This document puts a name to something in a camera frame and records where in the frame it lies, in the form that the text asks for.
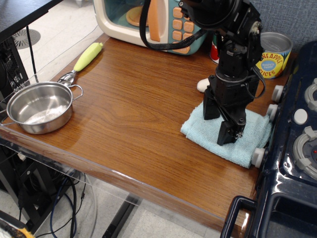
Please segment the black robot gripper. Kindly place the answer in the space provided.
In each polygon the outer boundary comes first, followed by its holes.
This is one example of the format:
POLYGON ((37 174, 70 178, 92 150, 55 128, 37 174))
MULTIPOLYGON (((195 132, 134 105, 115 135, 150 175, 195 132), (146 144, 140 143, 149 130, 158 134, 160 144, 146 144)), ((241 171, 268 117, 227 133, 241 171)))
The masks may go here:
POLYGON ((246 126, 246 107, 256 98, 259 77, 252 70, 243 70, 238 76, 229 76, 219 67, 208 77, 210 85, 204 92, 205 120, 222 117, 218 145, 235 143, 246 126))

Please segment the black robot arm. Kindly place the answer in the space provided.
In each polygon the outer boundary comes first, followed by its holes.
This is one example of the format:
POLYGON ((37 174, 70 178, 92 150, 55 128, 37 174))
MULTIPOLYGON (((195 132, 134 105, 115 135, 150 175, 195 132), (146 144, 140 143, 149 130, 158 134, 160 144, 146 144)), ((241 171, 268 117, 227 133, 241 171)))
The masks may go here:
POLYGON ((208 77, 204 92, 205 120, 223 118, 217 143, 222 146, 242 137, 246 125, 246 106, 256 96, 264 78, 257 67, 264 49, 259 12, 248 0, 182 0, 181 12, 200 30, 176 44, 152 44, 146 38, 150 1, 145 1, 140 17, 140 37, 152 50, 176 50, 191 45, 207 31, 216 36, 219 63, 208 77))

